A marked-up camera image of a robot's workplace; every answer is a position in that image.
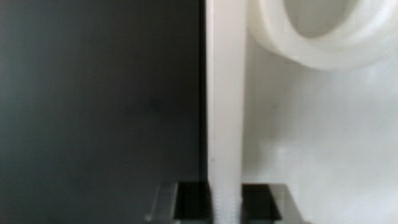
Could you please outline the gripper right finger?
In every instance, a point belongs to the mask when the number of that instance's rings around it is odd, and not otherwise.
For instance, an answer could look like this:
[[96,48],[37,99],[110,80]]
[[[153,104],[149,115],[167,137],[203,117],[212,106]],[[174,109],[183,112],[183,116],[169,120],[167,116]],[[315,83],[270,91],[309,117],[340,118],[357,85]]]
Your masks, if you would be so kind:
[[306,224],[283,184],[244,185],[242,224]]

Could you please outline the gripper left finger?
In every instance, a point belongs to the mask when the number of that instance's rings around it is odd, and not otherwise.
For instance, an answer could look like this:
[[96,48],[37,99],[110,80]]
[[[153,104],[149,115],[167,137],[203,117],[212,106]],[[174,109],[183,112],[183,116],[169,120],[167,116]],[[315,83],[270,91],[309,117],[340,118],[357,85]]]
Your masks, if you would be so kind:
[[213,224],[206,182],[181,181],[158,186],[144,224]]

